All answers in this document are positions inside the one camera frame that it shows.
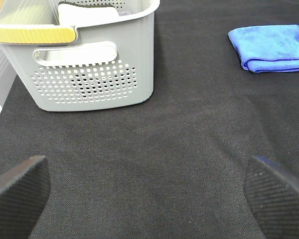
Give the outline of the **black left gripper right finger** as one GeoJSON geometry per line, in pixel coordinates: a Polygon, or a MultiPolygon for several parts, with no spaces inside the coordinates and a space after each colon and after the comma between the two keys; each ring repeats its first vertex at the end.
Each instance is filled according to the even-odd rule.
{"type": "Polygon", "coordinates": [[[252,156],[244,195],[267,239],[299,239],[299,177],[270,160],[252,156]]]}

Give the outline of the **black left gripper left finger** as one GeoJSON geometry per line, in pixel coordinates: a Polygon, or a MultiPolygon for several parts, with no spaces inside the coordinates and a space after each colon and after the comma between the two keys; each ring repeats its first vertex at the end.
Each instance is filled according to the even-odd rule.
{"type": "Polygon", "coordinates": [[[30,157],[0,175],[0,239],[27,239],[50,194],[48,160],[30,157]]]}

